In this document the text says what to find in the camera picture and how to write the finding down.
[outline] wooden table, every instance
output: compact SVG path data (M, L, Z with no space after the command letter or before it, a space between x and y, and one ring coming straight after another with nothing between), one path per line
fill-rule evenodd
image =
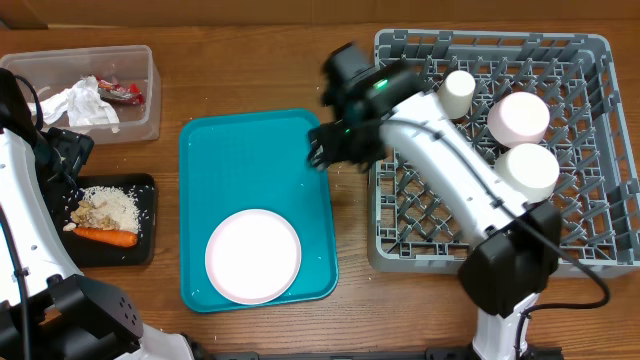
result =
M366 256L366 177L331 168L340 281L328 298L214 315L191 312L180 298L178 136L202 116L303 107L322 121L320 65L350 40L371 51L389 27L584 32L611 42L636 158L640 159L640 24L627 21L427 23L353 26L141 28L3 32L0 55L92 46L146 44L163 82L160 139L97 146L83 174L147 172L159 187L155 259L149 266L87 269L124 289L145 322L185 332L210 351L259 353L423 350L468 344L476 307L454 276L374 271ZM640 272L608 281L613 300L594 311L535 315L530 342L562 346L567 359L637 359ZM592 301L588 280L553 279L541 302Z

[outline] candy wrapper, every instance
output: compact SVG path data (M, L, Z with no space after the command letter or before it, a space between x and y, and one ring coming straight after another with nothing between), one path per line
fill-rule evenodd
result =
M142 96L136 84L132 84L127 89L120 84L112 84L97 76L96 79L98 80L98 93L102 100L113 104L144 104L144 96Z

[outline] dish rack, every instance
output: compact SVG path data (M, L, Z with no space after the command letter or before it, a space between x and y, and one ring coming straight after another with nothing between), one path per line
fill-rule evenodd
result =
M541 142L558 159L549 201L561 209L561 247L603 277L640 266L640 186L611 48L599 35L400 30L378 32L378 68L404 58L437 91L454 70L476 80L456 127L493 165L504 149L486 124L493 104L537 94L551 121ZM369 177L368 257L379 271L454 274L470 247L442 199L395 149ZM560 259L554 276L583 277Z

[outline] white tissue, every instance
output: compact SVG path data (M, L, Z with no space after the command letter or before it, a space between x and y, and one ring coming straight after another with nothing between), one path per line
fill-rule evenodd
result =
M31 114L36 114L35 103L29 103ZM95 76L88 76L71 89L53 95L40 102L44 122L47 125L57 121L64 112L69 117L69 126L86 126L100 124L117 124L120 122L113 107L102 100L98 94L98 81ZM111 131L117 133L120 129L115 126Z
M117 124L120 122L113 107L102 100L98 94L98 81L94 76L78 81L67 97L70 126L85 126L98 124ZM120 131L111 128L114 133Z

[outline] black tray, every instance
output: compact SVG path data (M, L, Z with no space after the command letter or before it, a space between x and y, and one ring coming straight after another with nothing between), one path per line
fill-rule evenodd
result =
M103 244L85 239L72 231L62 231L64 225L70 221L71 211L78 208L78 201L84 197L80 190L64 194L65 199L62 202L61 209L55 212L53 223L60 240L62 240L62 245L64 245L76 265L78 267L97 267L150 263L153 260L155 248L156 210L158 204L158 192L153 177L149 174L81 176L76 183L79 189L92 186L112 186L120 188L125 193L134 188L138 198L136 205L140 211L138 217L140 222L138 244L130 248Z

